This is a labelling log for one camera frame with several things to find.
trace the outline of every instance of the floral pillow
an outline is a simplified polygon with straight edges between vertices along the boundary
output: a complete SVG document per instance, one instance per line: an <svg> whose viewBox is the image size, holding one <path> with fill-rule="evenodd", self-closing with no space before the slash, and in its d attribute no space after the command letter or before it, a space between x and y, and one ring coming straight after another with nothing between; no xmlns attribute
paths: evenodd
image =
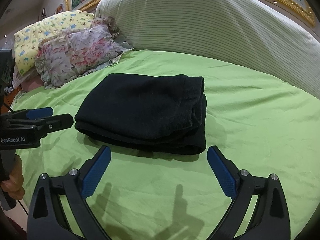
<svg viewBox="0 0 320 240"><path fill-rule="evenodd" d="M111 30L113 22L108 22ZM126 42L116 42L117 33L110 33L105 21L95 22L86 30L64 30L52 38L43 40L35 58L37 71L46 88L61 87L97 66L118 62L121 55L132 48Z"/></svg>
<svg viewBox="0 0 320 240"><path fill-rule="evenodd" d="M68 11L56 14L18 31L14 35L15 59L20 75L35 66L34 58L39 42L50 38L66 28L89 28L94 15L82 11Z"/></svg>

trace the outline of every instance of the wooden furniture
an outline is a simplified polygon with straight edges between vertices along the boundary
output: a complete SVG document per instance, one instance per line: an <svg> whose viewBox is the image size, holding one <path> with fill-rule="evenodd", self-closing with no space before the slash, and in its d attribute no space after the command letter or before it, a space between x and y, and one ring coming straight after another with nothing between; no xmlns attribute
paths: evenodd
<svg viewBox="0 0 320 240"><path fill-rule="evenodd" d="M18 87L17 89L15 89L14 91L12 91L9 95L4 97L4 103L6 103L8 106L11 106L15 96L18 94L18 92L21 90L20 87ZM7 113L9 110L5 107L2 106L1 107L1 114L3 113Z"/></svg>

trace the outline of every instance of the metal screw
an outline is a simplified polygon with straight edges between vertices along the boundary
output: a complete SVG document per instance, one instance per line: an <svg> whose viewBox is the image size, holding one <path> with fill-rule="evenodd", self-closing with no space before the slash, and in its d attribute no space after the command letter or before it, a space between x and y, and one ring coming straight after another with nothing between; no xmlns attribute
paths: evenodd
<svg viewBox="0 0 320 240"><path fill-rule="evenodd" d="M47 177L48 177L48 174L46 174L46 173L42 173L40 175L40 179L46 179Z"/></svg>
<svg viewBox="0 0 320 240"><path fill-rule="evenodd" d="M249 175L249 171L247 170L241 170L240 173L242 176L245 176L245 177Z"/></svg>
<svg viewBox="0 0 320 240"><path fill-rule="evenodd" d="M78 170L77 170L77 169L72 169L72 170L69 171L69 174L70 174L71 176L74 176L74 175L76 175L77 173L78 173Z"/></svg>
<svg viewBox="0 0 320 240"><path fill-rule="evenodd" d="M276 174L271 174L271 179L277 180L278 176Z"/></svg>

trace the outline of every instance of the blue gripper pad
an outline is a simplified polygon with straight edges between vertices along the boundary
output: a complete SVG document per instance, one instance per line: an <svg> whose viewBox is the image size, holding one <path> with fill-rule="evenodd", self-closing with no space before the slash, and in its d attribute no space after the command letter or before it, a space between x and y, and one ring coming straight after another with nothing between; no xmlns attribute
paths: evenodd
<svg viewBox="0 0 320 240"><path fill-rule="evenodd" d="M51 107L31 109L26 114L27 118L30 120L40 119L40 118L44 118L52 115L53 115L53 109Z"/></svg>
<svg viewBox="0 0 320 240"><path fill-rule="evenodd" d="M90 161L89 163L91 164L90 165L91 167L89 167L89 170L86 171L86 174L82 179L81 196L83 199L86 199L87 197L92 196L94 191L96 190L105 170L107 169L111 161L110 148L103 146L96 153L94 158L88 161Z"/></svg>
<svg viewBox="0 0 320 240"><path fill-rule="evenodd" d="M212 171L217 177L217 180L224 194L234 200L237 196L237 184L240 180L240 178L238 178L236 174L238 169L230 160L227 160L223 156L223 154L216 146L211 146L208 149L207 159Z"/></svg>

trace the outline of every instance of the pillow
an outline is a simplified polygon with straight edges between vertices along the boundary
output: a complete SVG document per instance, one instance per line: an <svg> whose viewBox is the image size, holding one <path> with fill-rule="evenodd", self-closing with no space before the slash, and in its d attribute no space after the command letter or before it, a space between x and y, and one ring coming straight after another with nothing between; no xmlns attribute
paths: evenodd
<svg viewBox="0 0 320 240"><path fill-rule="evenodd" d="M82 11L68 11L56 14L34 23L14 35L16 65L21 75L35 66L34 58L39 43L44 38L56 35L68 28L84 29L90 27L94 14Z"/></svg>
<svg viewBox="0 0 320 240"><path fill-rule="evenodd" d="M25 92L30 92L33 89L43 86L43 81L40 78L40 75L37 75L29 80L25 80L21 83L22 90Z"/></svg>
<svg viewBox="0 0 320 240"><path fill-rule="evenodd" d="M320 99L320 43L258 0L102 0L95 16L105 15L115 18L135 50L215 58Z"/></svg>
<svg viewBox="0 0 320 240"><path fill-rule="evenodd" d="M39 76L36 67L30 68L26 73L22 76L20 75L17 66L14 66L13 78L12 78L12 86L14 89L19 87L23 82L29 81L32 78Z"/></svg>
<svg viewBox="0 0 320 240"><path fill-rule="evenodd" d="M124 52L133 49L125 41L113 40L113 37L117 38L117 33L113 32L115 29L109 28L113 21L100 23L93 21L92 27L80 32L66 29L40 43L35 64L45 88L61 87L77 77L101 69L96 67L102 63L105 63L103 67L112 65Z"/></svg>

